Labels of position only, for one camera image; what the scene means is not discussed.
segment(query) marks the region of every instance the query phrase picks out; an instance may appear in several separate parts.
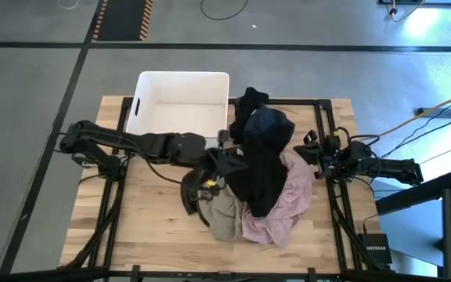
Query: metal stand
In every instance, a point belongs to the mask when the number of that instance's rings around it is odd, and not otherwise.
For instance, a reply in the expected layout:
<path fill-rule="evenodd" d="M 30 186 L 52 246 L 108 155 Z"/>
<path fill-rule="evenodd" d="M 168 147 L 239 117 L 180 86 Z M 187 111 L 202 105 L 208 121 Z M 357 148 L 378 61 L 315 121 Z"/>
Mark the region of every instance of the metal stand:
<path fill-rule="evenodd" d="M 419 115 L 419 114 L 422 114 L 423 112 L 428 111 L 428 110 L 431 110 L 431 108 L 418 108 L 414 112 L 415 112 L 415 115 Z M 442 114 L 440 114 L 441 111 L 442 111 L 441 109 L 435 110 L 432 113 L 424 115 L 424 118 L 434 118 L 434 117 L 437 117 L 437 118 L 451 118 L 451 109 L 446 109 L 446 110 L 443 111 Z"/>
<path fill-rule="evenodd" d="M 376 201 L 377 214 L 386 215 L 390 212 L 409 208 L 415 204 L 439 199 L 444 189 L 451 190 L 451 172 Z"/>

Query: wooden table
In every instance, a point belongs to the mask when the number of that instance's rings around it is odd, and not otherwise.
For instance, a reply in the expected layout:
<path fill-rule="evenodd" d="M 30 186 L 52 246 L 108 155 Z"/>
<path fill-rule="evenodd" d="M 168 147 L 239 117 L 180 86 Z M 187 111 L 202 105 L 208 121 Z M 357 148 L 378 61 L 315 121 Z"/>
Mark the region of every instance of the wooden table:
<path fill-rule="evenodd" d="M 96 123 L 116 128 L 122 100 L 122 96 L 104 96 Z M 346 127 L 352 135 L 357 134 L 351 101 L 331 101 L 335 124 Z M 282 110 L 296 124 L 287 148 L 302 144 L 304 135 L 310 129 L 316 129 L 313 107 L 270 107 Z M 233 120 L 234 108 L 229 105 L 228 122 Z M 323 121 L 328 132 L 326 118 Z M 181 179 L 189 171 L 169 165 L 155 168 L 172 179 Z M 97 173 L 96 168 L 85 169 L 83 177 Z M 104 180 L 98 178 L 87 180 L 78 187 L 61 264 L 72 260 L 93 234 L 103 187 Z M 356 232 L 359 233 L 363 220 L 376 214 L 377 209 L 370 188 L 364 183 L 349 183 L 348 190 Z M 367 220 L 366 228 L 369 233 L 379 233 L 377 217 Z M 348 267 L 352 267 L 350 244 L 343 230 L 342 234 Z M 105 250 L 105 237 L 100 255 Z M 310 208 L 295 226 L 286 249 L 253 242 L 229 243 L 213 238 L 197 215 L 186 214 L 178 185 L 158 178 L 142 158 L 134 157 L 128 166 L 111 269 L 129 271 L 132 265 L 141 265 L 145 271 L 304 273 L 308 267 L 313 267 L 317 273 L 339 273 L 326 183 L 321 180 L 314 185 Z"/>

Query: black cable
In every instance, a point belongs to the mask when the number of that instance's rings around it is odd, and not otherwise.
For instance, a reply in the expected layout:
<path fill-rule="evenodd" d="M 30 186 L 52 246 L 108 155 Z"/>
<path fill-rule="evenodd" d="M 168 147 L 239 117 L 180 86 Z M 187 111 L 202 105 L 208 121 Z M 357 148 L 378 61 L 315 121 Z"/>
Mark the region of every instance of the black cable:
<path fill-rule="evenodd" d="M 422 126 L 420 126 L 419 128 L 415 129 L 412 134 L 410 134 L 408 137 L 406 137 L 398 146 L 396 146 L 396 148 L 394 148 L 392 151 L 390 151 L 389 153 L 385 154 L 384 156 L 382 156 L 381 158 L 385 158 L 388 157 L 392 152 L 394 152 L 395 150 L 397 150 L 398 148 L 400 148 L 402 145 L 404 145 L 404 143 L 406 142 L 406 140 L 412 136 L 415 135 L 415 133 L 419 130 L 421 130 L 422 128 L 428 126 L 429 122 L 431 122 L 433 119 L 439 117 L 441 114 L 443 114 L 443 112 L 447 109 L 449 109 L 451 107 L 451 104 L 445 108 L 443 108 L 442 110 L 440 110 L 439 113 L 437 113 L 434 117 L 431 117 L 428 119 L 428 121 L 426 121 L 426 123 Z"/>
<path fill-rule="evenodd" d="M 376 217 L 376 216 L 378 216 L 378 214 L 369 216 L 369 217 L 367 217 L 365 220 L 363 220 L 363 232 L 364 232 L 365 234 L 366 234 L 366 226 L 365 226 L 366 221 L 367 221 L 368 219 L 372 219 L 372 218 L 374 218 L 374 217 Z"/>
<path fill-rule="evenodd" d="M 62 136 L 62 135 L 66 135 L 66 133 L 65 132 L 59 132 L 59 134 L 57 136 Z M 67 153 L 64 153 L 62 150 L 57 150 L 57 149 L 53 149 L 53 152 L 61 153 L 61 154 L 67 154 Z"/>
<path fill-rule="evenodd" d="M 377 170 L 377 174 L 370 180 L 370 183 L 372 183 L 381 173 L 381 159 L 379 157 L 377 157 L 377 154 L 375 154 L 375 152 L 373 152 L 371 148 L 370 148 L 370 152 L 372 152 L 372 155 L 377 160 L 377 165 L 379 167 Z"/>
<path fill-rule="evenodd" d="M 349 131 L 346 128 L 343 128 L 341 126 L 339 126 L 335 129 L 335 131 L 338 131 L 338 130 L 345 132 L 345 135 L 348 137 L 348 144 L 349 144 L 351 142 L 351 137 L 349 135 Z"/>
<path fill-rule="evenodd" d="M 241 7 L 241 9 L 240 9 L 237 13 L 234 13 L 232 16 L 227 16 L 227 17 L 223 17 L 223 18 L 213 18 L 213 17 L 207 15 L 207 14 L 204 12 L 204 10 L 203 10 L 203 3 L 204 3 L 204 0 L 201 0 L 201 3 L 200 3 L 200 9 L 201 9 L 201 13 L 202 13 L 204 16 L 206 16 L 208 19 L 210 19 L 210 20 L 228 20 L 228 19 L 232 19 L 233 17 L 235 17 L 235 16 L 239 15 L 241 12 L 243 12 L 243 10 L 247 7 L 248 1 L 250 1 L 250 0 L 245 0 L 245 1 L 244 1 L 243 7 Z"/>
<path fill-rule="evenodd" d="M 428 131 L 428 132 L 425 132 L 424 134 L 421 134 L 421 135 L 415 137 L 414 139 L 411 139 L 410 141 L 408 141 L 408 142 L 402 144 L 401 146 L 397 146 L 394 150 L 392 150 L 391 152 L 385 154 L 385 157 L 387 157 L 390 153 L 396 151 L 397 149 L 399 149 L 399 148 L 405 146 L 406 144 L 411 143 L 411 142 L 413 142 L 413 141 L 419 139 L 420 137 L 426 136 L 427 134 L 429 134 L 429 133 L 431 133 L 431 132 L 435 132 L 436 130 L 439 130 L 439 129 L 444 128 L 444 127 L 449 126 L 449 125 L 451 125 L 451 122 L 449 122 L 449 123 L 447 123 L 447 124 L 444 124 L 444 125 L 442 125 L 442 126 L 439 126 L 439 127 L 437 127 L 437 128 L 434 128 L 434 129 L 432 129 L 432 130 L 430 130 L 430 131 Z"/>
<path fill-rule="evenodd" d="M 353 179 L 358 179 L 359 181 L 368 185 L 368 187 L 370 188 L 370 191 L 372 191 L 373 197 L 375 197 L 375 191 L 373 190 L 372 186 L 365 179 L 361 179 L 359 177 L 354 177 Z"/>
<path fill-rule="evenodd" d="M 434 160 L 435 158 L 441 157 L 442 155 L 448 154 L 448 153 L 450 153 L 450 152 L 451 152 L 451 149 L 450 149 L 450 150 L 447 150 L 446 152 L 443 152 L 443 153 L 441 153 L 441 154 L 437 154 L 437 155 L 435 155 L 434 157 L 430 157 L 430 158 L 428 158 L 427 160 L 425 160 L 425 161 L 419 163 L 419 165 L 423 165 L 423 164 L 427 163 L 428 161 Z"/>
<path fill-rule="evenodd" d="M 97 131 L 94 131 L 94 130 L 82 130 L 82 132 L 86 132 L 86 133 L 97 133 L 97 134 L 98 134 L 98 132 L 97 132 Z M 117 135 L 114 135 L 114 134 L 109 134 L 109 133 L 102 133 L 102 134 L 104 134 L 105 136 L 110 136 L 110 137 L 114 137 L 114 138 L 117 138 L 117 139 L 122 139 L 122 140 L 124 140 L 124 141 L 126 141 L 126 142 L 128 142 L 128 143 L 131 143 L 135 148 L 138 149 L 136 153 L 139 154 L 139 155 L 142 157 L 142 159 L 144 159 L 144 160 L 146 161 L 147 165 L 149 165 L 150 170 L 151 170 L 152 172 L 154 172 L 155 175 L 157 175 L 157 176 L 159 176 L 160 178 L 162 178 L 162 179 L 164 179 L 164 180 L 166 180 L 166 181 L 169 181 L 169 182 L 171 182 L 171 183 L 176 183 L 176 184 L 179 184 L 179 185 L 182 184 L 181 182 L 179 182 L 179 181 L 177 181 L 177 180 L 169 179 L 169 178 L 167 178 L 167 177 L 164 177 L 164 176 L 162 176 L 159 172 L 157 172 L 156 169 L 153 168 L 153 165 L 147 160 L 147 156 L 139 149 L 139 145 L 137 145 L 137 143 L 131 141 L 130 139 L 126 139 L 126 138 L 124 138 L 124 137 L 117 136 Z"/>
<path fill-rule="evenodd" d="M 83 179 L 79 180 L 78 184 L 81 184 L 83 181 L 88 180 L 88 179 L 92 179 L 92 178 L 95 178 L 95 177 L 100 177 L 100 173 L 98 175 L 91 175 L 91 176 L 84 177 Z"/>
<path fill-rule="evenodd" d="M 381 139 L 381 137 L 376 135 L 376 134 L 365 134 L 365 135 L 351 136 L 351 139 L 354 139 L 354 138 L 375 138 L 375 140 L 370 142 L 370 143 L 368 143 L 367 146 L 372 146 L 372 144 L 375 144 L 378 140 Z"/>
<path fill-rule="evenodd" d="M 123 157 L 120 157 L 119 159 L 123 160 L 121 162 L 120 167 L 123 167 L 124 164 L 126 164 L 126 162 L 129 161 L 130 159 L 132 159 L 134 156 L 135 156 L 135 153 L 129 153 L 129 154 L 124 155 Z"/>

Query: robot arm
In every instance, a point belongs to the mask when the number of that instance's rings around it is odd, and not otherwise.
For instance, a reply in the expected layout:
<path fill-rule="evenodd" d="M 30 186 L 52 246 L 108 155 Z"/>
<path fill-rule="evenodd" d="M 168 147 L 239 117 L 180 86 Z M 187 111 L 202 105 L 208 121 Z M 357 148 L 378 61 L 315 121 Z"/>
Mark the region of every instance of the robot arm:
<path fill-rule="evenodd" d="M 72 124 L 60 141 L 60 150 L 65 154 L 82 154 L 82 163 L 94 163 L 99 174 L 111 181 L 120 178 L 119 157 L 106 154 L 99 145 L 133 152 L 150 164 L 170 164 L 185 168 L 202 168 L 216 175 L 226 175 L 244 168 L 233 157 L 223 153 L 223 142 L 227 140 L 225 131 L 219 133 L 219 148 L 205 150 L 203 136 L 194 133 L 146 133 L 135 135 L 100 127 L 90 121 Z"/>
<path fill-rule="evenodd" d="M 351 141 L 341 149 L 338 135 L 325 136 L 321 144 L 311 131 L 304 138 L 304 145 L 294 150 L 310 165 L 318 165 L 316 178 L 322 179 L 329 174 L 339 178 L 351 179 L 357 175 L 369 177 L 393 178 L 401 183 L 418 185 L 424 179 L 419 164 L 414 160 L 388 160 L 372 157 L 370 146 Z"/>

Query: pink shirt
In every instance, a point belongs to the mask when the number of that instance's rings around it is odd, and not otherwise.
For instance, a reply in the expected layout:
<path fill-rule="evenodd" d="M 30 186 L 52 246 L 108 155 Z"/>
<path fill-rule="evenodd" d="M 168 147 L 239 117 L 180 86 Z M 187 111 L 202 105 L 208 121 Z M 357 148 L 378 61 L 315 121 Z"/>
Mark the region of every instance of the pink shirt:
<path fill-rule="evenodd" d="M 243 237 L 260 244 L 274 243 L 285 248 L 292 228 L 308 209 L 311 200 L 314 172 L 295 153 L 282 152 L 281 162 L 288 168 L 287 181 L 278 201 L 264 218 L 256 218 L 245 203 L 243 210 Z"/>

